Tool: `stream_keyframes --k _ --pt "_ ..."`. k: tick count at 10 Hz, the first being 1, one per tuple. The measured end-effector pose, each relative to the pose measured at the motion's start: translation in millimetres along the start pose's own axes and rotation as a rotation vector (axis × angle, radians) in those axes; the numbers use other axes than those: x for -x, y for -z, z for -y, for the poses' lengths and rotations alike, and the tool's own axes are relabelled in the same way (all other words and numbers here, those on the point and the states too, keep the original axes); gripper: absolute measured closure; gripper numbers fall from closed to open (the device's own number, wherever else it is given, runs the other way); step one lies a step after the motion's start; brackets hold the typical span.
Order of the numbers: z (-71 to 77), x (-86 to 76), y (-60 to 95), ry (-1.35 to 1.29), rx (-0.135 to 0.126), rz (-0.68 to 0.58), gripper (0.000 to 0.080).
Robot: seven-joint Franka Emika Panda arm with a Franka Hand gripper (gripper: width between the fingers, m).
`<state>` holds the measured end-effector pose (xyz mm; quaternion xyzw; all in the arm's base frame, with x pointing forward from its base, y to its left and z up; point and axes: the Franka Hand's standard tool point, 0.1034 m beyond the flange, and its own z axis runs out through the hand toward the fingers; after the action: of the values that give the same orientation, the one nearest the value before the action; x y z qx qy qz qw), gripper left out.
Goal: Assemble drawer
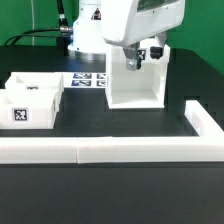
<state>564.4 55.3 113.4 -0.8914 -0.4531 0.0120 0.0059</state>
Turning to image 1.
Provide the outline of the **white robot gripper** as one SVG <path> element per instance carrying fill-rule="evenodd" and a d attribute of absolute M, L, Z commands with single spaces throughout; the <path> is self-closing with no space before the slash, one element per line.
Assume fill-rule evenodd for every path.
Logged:
<path fill-rule="evenodd" d="M 154 36 L 150 57 L 160 59 L 168 31 L 184 18 L 185 0 L 101 0 L 101 32 L 106 43 L 123 48 L 126 68 L 141 68 L 140 41 Z"/>

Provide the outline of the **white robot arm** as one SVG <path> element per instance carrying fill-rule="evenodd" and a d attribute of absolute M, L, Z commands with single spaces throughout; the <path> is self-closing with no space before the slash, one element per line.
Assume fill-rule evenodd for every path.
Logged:
<path fill-rule="evenodd" d="M 184 18 L 185 0 L 79 0 L 69 52 L 84 60 L 104 60 L 107 44 L 123 48 L 126 67 L 139 70 L 140 42 L 154 37 L 150 56 L 163 56 L 167 33 Z"/>

